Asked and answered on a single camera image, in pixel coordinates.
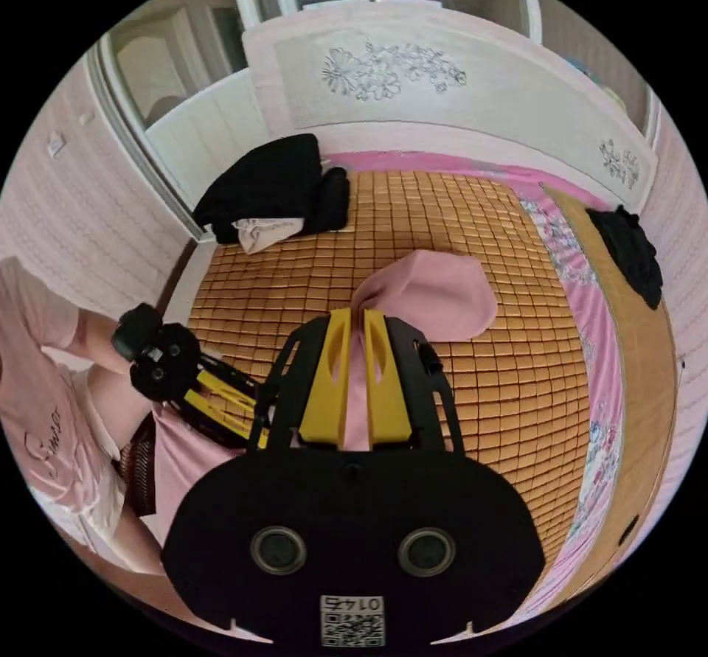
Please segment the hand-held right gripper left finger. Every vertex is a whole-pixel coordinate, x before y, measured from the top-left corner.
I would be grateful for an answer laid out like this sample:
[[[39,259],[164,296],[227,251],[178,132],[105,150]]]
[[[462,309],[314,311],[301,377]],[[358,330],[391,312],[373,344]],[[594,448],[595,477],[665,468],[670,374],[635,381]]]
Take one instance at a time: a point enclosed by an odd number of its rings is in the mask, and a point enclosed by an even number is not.
[[[337,309],[330,313],[308,402],[299,427],[299,437],[305,444],[344,442],[351,327],[350,309]]]

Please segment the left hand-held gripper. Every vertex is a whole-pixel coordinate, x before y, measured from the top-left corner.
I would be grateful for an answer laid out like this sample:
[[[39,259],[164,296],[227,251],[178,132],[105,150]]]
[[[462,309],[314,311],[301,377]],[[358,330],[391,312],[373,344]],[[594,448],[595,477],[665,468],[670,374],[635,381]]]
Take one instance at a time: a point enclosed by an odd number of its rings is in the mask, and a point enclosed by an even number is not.
[[[260,384],[203,352],[186,327],[156,328],[132,357],[133,386],[194,431],[225,448],[266,448],[269,422],[256,415]]]

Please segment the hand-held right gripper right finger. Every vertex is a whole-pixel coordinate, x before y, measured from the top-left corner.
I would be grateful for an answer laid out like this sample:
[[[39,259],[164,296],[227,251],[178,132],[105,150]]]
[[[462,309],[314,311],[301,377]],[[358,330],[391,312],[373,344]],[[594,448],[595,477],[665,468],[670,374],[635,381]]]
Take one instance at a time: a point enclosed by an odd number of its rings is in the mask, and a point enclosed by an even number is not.
[[[367,416],[371,444],[406,444],[412,429],[385,316],[364,311]]]

